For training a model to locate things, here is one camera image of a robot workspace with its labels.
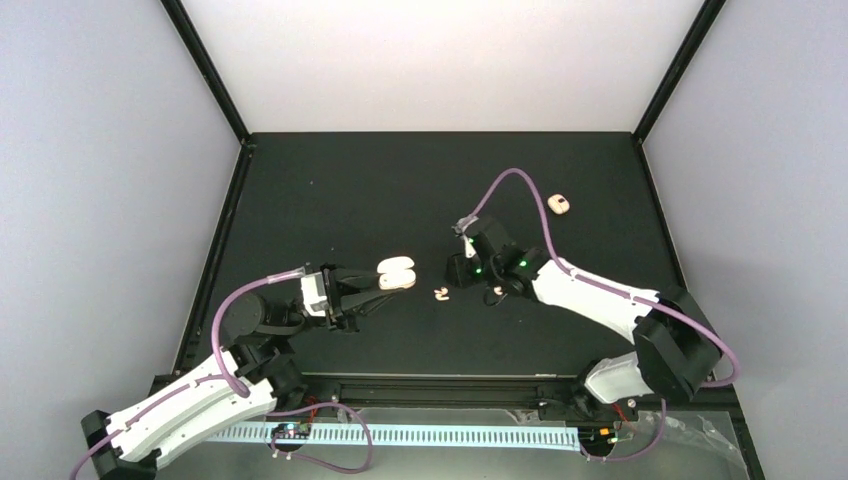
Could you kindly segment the pink earbuds charging case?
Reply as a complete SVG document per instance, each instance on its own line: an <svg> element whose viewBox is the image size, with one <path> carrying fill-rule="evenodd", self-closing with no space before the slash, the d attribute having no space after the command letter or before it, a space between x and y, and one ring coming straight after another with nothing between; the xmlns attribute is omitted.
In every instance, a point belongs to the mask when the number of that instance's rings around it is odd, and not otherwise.
<svg viewBox="0 0 848 480"><path fill-rule="evenodd" d="M385 291L411 288L417 280L414 267L414 260L408 256L382 260L377 265L379 288Z"/></svg>

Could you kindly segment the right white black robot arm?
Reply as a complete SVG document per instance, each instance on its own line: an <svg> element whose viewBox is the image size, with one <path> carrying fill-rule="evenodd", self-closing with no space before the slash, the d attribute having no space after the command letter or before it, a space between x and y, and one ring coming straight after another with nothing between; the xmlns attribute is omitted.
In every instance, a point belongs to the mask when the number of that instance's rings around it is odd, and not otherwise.
<svg viewBox="0 0 848 480"><path fill-rule="evenodd" d="M572 410L593 419L609 404L644 395L688 402L723 357L715 331L684 289L665 292L613 282L550 255L523 248L491 217L454 226L464 251L448 260L447 282L488 287L489 305L524 298L576 313L628 341L631 352L593 361L569 392Z"/></svg>

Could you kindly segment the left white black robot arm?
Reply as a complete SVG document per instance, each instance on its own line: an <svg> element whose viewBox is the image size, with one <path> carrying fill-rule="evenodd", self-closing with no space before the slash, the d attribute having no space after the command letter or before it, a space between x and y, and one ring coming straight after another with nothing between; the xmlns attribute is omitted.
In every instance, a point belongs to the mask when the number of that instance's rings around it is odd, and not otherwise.
<svg viewBox="0 0 848 480"><path fill-rule="evenodd" d="M359 317L416 280L413 260L400 256L370 271L305 265L239 287L215 312L206 360L133 406L82 419L88 450L70 478L90 463L99 479L153 479L187 450L243 421L338 407L307 402L291 339L313 329L354 332Z"/></svg>

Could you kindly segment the small green circuit board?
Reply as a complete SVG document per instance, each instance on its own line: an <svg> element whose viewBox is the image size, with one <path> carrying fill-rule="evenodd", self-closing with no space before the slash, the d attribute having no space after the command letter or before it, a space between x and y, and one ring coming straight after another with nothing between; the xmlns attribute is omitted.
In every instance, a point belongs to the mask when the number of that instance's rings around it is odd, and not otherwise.
<svg viewBox="0 0 848 480"><path fill-rule="evenodd" d="M276 442L305 441L311 435L312 425L301 422L284 422L271 431L271 439Z"/></svg>

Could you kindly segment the right base circuit board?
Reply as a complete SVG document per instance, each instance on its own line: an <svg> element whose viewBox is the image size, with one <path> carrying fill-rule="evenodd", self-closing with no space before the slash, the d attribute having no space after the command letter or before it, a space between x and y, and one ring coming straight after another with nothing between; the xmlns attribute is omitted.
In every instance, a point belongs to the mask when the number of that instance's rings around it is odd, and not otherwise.
<svg viewBox="0 0 848 480"><path fill-rule="evenodd" d="M589 444L616 444L623 441L629 441L633 438L631 432L622 432L615 428L581 428L578 432L578 437L581 443Z"/></svg>

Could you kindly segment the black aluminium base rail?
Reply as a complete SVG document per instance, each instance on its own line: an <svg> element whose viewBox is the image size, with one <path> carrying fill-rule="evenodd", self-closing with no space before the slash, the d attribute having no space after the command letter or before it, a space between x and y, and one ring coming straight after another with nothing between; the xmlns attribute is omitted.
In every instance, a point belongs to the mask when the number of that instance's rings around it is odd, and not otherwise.
<svg viewBox="0 0 848 480"><path fill-rule="evenodd" d="M630 406L594 408L579 414L571 408L572 378L415 378L377 376L307 375L304 400L335 399L350 407L531 410L544 420L564 420L575 425L600 425L622 411L633 419L638 411L659 408L659 397L642 396Z"/></svg>

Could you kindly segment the left black frame post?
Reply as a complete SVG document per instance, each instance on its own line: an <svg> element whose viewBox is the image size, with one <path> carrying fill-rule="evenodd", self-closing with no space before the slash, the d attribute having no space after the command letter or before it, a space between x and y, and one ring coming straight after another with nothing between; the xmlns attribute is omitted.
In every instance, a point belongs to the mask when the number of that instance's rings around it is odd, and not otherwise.
<svg viewBox="0 0 848 480"><path fill-rule="evenodd" d="M233 98L204 45L184 3L180 0L161 0L160 3L195 63L201 78L214 97L234 136L240 144L247 144L251 133L238 112Z"/></svg>

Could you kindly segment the black frame post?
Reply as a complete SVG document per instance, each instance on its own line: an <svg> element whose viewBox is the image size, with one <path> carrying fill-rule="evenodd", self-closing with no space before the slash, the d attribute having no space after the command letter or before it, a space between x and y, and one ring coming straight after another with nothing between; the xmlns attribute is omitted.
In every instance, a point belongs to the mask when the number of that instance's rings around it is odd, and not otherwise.
<svg viewBox="0 0 848 480"><path fill-rule="evenodd" d="M633 132L637 144L647 140L725 4L726 0L702 2Z"/></svg>
<svg viewBox="0 0 848 480"><path fill-rule="evenodd" d="M195 63L201 78L214 97L234 136L240 144L247 144L251 133L238 112L233 98L204 45L184 3L180 0L161 0L160 3Z"/></svg>

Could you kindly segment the right black frame post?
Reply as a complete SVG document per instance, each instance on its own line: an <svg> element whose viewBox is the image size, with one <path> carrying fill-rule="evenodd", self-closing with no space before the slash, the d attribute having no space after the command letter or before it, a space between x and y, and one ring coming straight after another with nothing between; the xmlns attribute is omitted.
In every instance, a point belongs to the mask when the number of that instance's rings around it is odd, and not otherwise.
<svg viewBox="0 0 848 480"><path fill-rule="evenodd" d="M633 132L637 144L647 140L725 4L726 0L702 2Z"/></svg>

